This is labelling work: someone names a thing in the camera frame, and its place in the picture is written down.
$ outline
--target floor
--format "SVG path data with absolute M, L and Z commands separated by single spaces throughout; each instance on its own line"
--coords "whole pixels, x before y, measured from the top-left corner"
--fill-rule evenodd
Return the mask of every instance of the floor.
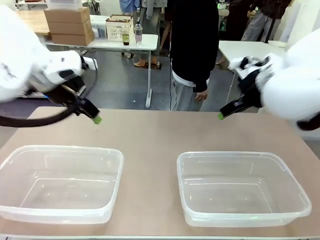
M 87 53 L 87 57 L 97 59 L 98 83 L 88 96 L 98 108 L 109 109 L 137 109 L 146 110 L 147 76 L 146 69 L 134 67 L 130 59 L 122 57 L 117 52 Z M 167 57 L 160 57 L 163 64 L 161 70 L 151 72 L 152 99 L 150 110 L 169 111 L 171 108 L 170 95 L 170 62 Z M 94 71 L 87 71 L 83 75 L 84 81 L 89 86 L 95 78 Z M 210 77 L 208 86 L 208 99 L 204 102 L 201 111 L 219 112 L 226 104 L 233 73 L 216 67 Z M 229 100 L 237 99 L 240 93 L 232 88 Z M 0 115 L 27 118 L 39 106 L 52 106 L 46 99 L 16 99 L 7 103 L 0 103 Z M 0 126 L 0 146 L 2 146 L 16 131 L 14 128 Z M 307 142 L 310 148 L 320 157 L 320 144 Z

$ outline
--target hand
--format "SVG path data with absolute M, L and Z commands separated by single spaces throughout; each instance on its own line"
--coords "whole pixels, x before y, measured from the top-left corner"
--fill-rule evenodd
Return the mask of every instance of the hand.
M 203 91 L 203 92 L 197 92 L 194 99 L 195 99 L 196 101 L 201 102 L 201 101 L 206 100 L 207 97 L 208 97 L 208 89 L 205 90 L 205 91 Z

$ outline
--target brown table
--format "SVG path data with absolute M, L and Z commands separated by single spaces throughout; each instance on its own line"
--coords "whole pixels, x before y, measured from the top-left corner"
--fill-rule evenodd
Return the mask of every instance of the brown table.
M 47 19 L 44 11 L 17 11 L 23 21 L 28 24 L 35 34 L 39 36 L 48 36 L 50 34 Z
M 31 117 L 61 111 L 40 107 Z M 3 161 L 24 145 L 76 145 L 114 148 L 124 154 L 124 170 L 111 220 L 99 225 L 50 225 L 0 218 L 5 236 L 162 238 L 320 236 L 320 162 L 285 121 L 268 114 L 240 113 L 218 120 L 214 112 L 145 110 L 101 111 L 95 125 L 85 116 L 21 128 L 0 151 Z M 186 151 L 257 151 L 280 156 L 312 202 L 312 212 L 289 225 L 257 228 L 201 228 L 187 225 L 181 207 L 176 160 Z

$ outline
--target plastic bin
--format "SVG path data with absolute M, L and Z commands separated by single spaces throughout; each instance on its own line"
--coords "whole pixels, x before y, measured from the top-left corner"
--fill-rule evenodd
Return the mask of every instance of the plastic bin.
M 272 153 L 186 152 L 178 157 L 177 174 L 191 226 L 282 226 L 311 212 L 305 191 Z
M 102 224 L 124 167 L 115 149 L 29 145 L 0 166 L 0 215 L 44 224 Z
M 122 26 L 129 27 L 129 41 L 135 37 L 134 18 L 126 15 L 111 15 L 106 20 L 106 32 L 109 41 L 122 42 Z
M 82 0 L 46 0 L 49 10 L 78 10 L 82 8 Z
M 98 32 L 98 37 L 96 39 L 106 39 L 107 38 L 107 27 L 106 20 L 107 16 L 90 15 L 90 21 L 93 29 Z

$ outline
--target stacked cardboard boxes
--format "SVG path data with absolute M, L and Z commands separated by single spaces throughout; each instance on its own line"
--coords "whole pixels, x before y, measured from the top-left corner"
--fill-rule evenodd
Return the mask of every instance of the stacked cardboard boxes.
M 79 10 L 44 10 L 55 44 L 87 46 L 95 39 L 88 7 Z

